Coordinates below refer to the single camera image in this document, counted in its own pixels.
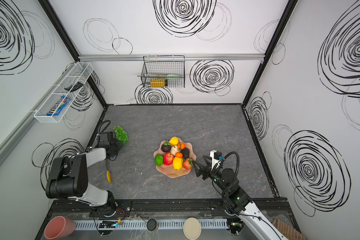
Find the dark fake mangosteen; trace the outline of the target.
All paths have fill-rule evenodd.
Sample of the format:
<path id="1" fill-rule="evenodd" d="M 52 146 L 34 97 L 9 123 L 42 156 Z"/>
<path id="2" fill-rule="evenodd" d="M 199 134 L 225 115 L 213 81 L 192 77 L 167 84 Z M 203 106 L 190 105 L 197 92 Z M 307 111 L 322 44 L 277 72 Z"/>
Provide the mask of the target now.
<path id="1" fill-rule="evenodd" d="M 164 153 L 170 152 L 171 149 L 172 149 L 172 145 L 168 141 L 164 142 L 161 146 L 161 151 Z"/>

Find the orange fake tangerine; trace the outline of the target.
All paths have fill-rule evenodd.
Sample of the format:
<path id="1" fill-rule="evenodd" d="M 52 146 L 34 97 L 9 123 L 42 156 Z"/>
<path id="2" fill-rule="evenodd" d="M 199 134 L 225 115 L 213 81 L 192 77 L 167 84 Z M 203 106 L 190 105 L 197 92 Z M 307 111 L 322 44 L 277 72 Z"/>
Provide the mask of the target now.
<path id="1" fill-rule="evenodd" d="M 181 159 L 182 159 L 182 158 L 183 158 L 183 154 L 182 154 L 182 153 L 180 153 L 180 152 L 178 152 L 178 153 L 176 153 L 176 157 L 177 157 L 177 158 L 181 158 Z"/>
<path id="2" fill-rule="evenodd" d="M 185 144 L 184 143 L 179 143 L 178 147 L 180 150 L 183 150 L 185 148 Z"/>

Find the red fake apple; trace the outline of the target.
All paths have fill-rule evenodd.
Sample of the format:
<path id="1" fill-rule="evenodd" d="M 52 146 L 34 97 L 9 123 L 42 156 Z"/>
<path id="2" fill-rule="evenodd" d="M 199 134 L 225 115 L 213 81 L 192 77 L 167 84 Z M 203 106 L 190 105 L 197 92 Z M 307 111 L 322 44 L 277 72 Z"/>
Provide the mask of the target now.
<path id="1" fill-rule="evenodd" d="M 165 166 L 170 166 L 170 165 L 172 165 L 174 158 L 175 158 L 175 157 L 174 157 L 174 155 L 173 155 L 171 152 L 166 153 L 166 154 L 163 156 L 163 165 L 165 165 Z"/>

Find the yellow fake lemon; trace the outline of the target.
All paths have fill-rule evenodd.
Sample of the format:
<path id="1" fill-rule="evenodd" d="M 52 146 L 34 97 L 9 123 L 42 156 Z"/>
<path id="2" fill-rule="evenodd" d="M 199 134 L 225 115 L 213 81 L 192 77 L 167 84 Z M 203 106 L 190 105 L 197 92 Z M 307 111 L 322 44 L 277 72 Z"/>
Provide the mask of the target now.
<path id="1" fill-rule="evenodd" d="M 174 160 L 173 160 L 173 168 L 176 170 L 176 171 L 179 171 L 183 168 L 183 163 L 184 163 L 184 160 L 183 158 L 178 158 L 178 157 L 175 157 Z"/>

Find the small yellow fake pear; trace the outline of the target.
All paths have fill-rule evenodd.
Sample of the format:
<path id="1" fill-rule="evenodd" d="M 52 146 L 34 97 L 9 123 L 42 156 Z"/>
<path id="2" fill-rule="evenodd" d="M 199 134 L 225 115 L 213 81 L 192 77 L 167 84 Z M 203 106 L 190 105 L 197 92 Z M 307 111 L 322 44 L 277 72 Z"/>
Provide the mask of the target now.
<path id="1" fill-rule="evenodd" d="M 178 146 L 180 141 L 177 137 L 172 137 L 170 140 L 169 140 L 169 143 L 172 145 L 172 146 Z"/>

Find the yellow sponge in basket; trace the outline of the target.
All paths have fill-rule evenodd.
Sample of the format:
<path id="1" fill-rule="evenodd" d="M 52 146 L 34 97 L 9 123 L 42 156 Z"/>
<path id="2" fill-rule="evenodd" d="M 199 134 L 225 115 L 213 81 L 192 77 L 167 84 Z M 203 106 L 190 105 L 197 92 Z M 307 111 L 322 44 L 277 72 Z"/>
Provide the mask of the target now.
<path id="1" fill-rule="evenodd" d="M 167 80 L 165 78 L 151 78 L 151 88 L 164 88 L 167 86 Z"/>

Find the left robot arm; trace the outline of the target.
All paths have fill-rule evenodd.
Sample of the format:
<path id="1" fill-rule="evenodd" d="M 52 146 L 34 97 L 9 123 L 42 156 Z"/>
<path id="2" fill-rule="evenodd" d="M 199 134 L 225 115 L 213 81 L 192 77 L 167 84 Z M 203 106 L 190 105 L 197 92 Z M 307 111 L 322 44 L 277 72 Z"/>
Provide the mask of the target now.
<path id="1" fill-rule="evenodd" d="M 115 132 L 99 132 L 95 148 L 53 159 L 45 187 L 46 196 L 81 202 L 111 216 L 118 208 L 113 193 L 89 183 L 88 167 L 115 160 L 122 145 Z"/>

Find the green fake lime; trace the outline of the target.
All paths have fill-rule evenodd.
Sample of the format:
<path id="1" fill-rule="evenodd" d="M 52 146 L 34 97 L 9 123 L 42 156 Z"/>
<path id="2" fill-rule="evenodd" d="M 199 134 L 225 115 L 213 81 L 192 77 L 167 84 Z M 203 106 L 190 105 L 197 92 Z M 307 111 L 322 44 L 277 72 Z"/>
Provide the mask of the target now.
<path id="1" fill-rule="evenodd" d="M 161 165 L 163 165 L 163 163 L 164 163 L 163 155 L 157 154 L 155 156 L 155 164 L 156 164 L 156 166 L 161 166 Z"/>

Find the beige fake pear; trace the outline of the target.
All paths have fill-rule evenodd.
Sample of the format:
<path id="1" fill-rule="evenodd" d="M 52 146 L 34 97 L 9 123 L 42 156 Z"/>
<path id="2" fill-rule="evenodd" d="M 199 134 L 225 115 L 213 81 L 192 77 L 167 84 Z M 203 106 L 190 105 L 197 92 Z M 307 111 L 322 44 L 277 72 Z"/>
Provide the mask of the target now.
<path id="1" fill-rule="evenodd" d="M 171 154 L 174 156 L 176 156 L 176 154 L 179 153 L 180 151 L 181 151 L 181 149 L 179 148 L 178 145 L 172 146 L 172 148 L 171 148 Z"/>

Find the black remote control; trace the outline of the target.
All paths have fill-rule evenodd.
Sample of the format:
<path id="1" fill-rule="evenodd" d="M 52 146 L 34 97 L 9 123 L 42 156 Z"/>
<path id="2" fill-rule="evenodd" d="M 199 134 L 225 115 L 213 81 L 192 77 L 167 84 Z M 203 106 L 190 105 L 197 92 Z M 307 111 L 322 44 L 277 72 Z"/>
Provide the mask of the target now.
<path id="1" fill-rule="evenodd" d="M 65 90 L 69 93 L 75 92 L 75 91 L 79 90 L 83 85 L 84 85 L 83 83 L 77 82 L 71 86 L 66 87 Z"/>

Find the red fake strawberry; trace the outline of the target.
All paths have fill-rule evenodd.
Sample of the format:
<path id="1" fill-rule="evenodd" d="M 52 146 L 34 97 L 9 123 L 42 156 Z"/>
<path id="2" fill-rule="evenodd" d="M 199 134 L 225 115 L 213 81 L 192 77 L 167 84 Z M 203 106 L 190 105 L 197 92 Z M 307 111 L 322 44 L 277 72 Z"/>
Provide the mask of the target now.
<path id="1" fill-rule="evenodd" d="M 191 158 L 184 160 L 184 162 L 183 162 L 184 169 L 190 170 L 192 167 L 193 167 L 193 160 Z"/>

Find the pink plastic cup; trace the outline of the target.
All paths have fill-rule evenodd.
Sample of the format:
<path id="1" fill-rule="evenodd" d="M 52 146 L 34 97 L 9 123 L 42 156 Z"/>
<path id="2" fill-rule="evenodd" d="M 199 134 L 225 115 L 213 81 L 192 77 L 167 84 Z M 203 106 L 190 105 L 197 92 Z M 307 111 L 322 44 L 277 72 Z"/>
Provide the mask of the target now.
<path id="1" fill-rule="evenodd" d="M 47 240 L 64 238 L 71 235 L 76 229 L 76 223 L 66 217 L 57 216 L 47 224 L 44 236 Z"/>

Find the dark fake avocado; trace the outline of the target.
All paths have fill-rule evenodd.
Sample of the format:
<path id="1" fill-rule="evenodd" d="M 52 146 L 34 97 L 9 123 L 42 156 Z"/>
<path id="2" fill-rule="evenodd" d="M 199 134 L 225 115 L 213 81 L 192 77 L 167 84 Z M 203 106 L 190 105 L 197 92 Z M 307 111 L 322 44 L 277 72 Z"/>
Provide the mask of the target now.
<path id="1" fill-rule="evenodd" d="M 190 150 L 188 148 L 184 148 L 181 150 L 181 153 L 183 154 L 183 159 L 189 159 L 190 158 Z"/>

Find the cream round lid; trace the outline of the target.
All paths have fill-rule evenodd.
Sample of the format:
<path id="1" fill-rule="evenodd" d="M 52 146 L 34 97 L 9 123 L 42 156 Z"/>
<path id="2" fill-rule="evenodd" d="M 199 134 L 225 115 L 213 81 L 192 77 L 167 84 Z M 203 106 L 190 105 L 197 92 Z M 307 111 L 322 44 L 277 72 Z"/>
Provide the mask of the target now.
<path id="1" fill-rule="evenodd" d="M 188 240 L 197 240 L 202 232 L 201 223 L 196 218 L 188 218 L 184 223 L 183 232 Z"/>

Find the striped brown cloth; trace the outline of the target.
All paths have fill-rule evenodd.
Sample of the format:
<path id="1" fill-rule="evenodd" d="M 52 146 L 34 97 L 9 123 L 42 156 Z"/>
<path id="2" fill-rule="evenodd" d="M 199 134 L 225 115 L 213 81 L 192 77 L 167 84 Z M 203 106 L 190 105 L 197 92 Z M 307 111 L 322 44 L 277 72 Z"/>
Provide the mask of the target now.
<path id="1" fill-rule="evenodd" d="M 279 219 L 274 219 L 273 225 L 289 240 L 306 240 L 303 234 Z"/>

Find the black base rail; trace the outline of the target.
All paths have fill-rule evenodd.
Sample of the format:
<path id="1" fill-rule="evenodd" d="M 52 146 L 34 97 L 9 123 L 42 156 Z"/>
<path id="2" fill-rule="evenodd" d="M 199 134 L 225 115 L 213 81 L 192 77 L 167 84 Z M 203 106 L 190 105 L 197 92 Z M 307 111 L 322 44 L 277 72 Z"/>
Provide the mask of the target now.
<path id="1" fill-rule="evenodd" d="M 292 215 L 292 209 L 286 198 L 255 198 L 261 211 L 284 211 Z M 175 200 L 116 200 L 117 206 L 124 210 L 125 216 L 138 213 L 156 212 L 199 212 L 211 216 L 225 216 L 226 210 L 221 199 L 175 199 Z M 91 208 L 75 201 L 56 200 L 47 215 L 61 213 L 90 213 Z"/>

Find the green fake grapes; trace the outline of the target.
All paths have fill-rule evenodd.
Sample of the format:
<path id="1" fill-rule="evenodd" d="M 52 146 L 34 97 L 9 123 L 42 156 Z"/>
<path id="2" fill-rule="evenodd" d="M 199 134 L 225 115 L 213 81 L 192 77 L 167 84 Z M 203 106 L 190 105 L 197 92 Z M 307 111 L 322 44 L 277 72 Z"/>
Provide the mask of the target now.
<path id="1" fill-rule="evenodd" d="M 121 126 L 114 126 L 114 132 L 116 134 L 116 139 L 122 144 L 126 144 L 128 142 L 128 134 Z"/>

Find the blue candy packet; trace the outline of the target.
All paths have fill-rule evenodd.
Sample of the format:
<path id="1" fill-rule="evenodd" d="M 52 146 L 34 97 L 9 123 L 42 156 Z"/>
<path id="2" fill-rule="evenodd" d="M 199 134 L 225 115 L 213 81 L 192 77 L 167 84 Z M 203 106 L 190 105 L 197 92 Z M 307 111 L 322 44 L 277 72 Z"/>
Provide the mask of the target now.
<path id="1" fill-rule="evenodd" d="M 70 103 L 71 99 L 61 96 L 55 105 L 47 113 L 47 116 L 58 116 L 61 111 Z"/>

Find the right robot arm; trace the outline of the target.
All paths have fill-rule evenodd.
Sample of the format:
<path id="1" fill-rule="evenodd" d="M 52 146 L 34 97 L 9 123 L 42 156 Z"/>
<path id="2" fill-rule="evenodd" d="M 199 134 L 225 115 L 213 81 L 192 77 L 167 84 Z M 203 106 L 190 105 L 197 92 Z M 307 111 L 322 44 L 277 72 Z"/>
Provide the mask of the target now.
<path id="1" fill-rule="evenodd" d="M 261 212 L 256 203 L 240 187 L 238 173 L 240 156 L 229 152 L 224 157 L 221 152 L 212 151 L 212 156 L 203 156 L 203 165 L 193 161 L 197 177 L 211 179 L 213 186 L 221 190 L 225 211 L 238 217 L 259 240 L 286 240 L 283 235 Z"/>

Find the black round cap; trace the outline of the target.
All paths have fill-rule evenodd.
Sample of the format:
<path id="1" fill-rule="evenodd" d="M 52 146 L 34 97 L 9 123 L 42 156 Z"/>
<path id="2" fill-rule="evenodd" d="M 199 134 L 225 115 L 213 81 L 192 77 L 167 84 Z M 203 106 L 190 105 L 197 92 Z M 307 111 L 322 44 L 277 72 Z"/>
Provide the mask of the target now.
<path id="1" fill-rule="evenodd" d="M 155 219 L 149 219 L 147 222 L 147 229 L 149 231 L 153 231 L 157 228 L 158 224 L 157 221 Z"/>

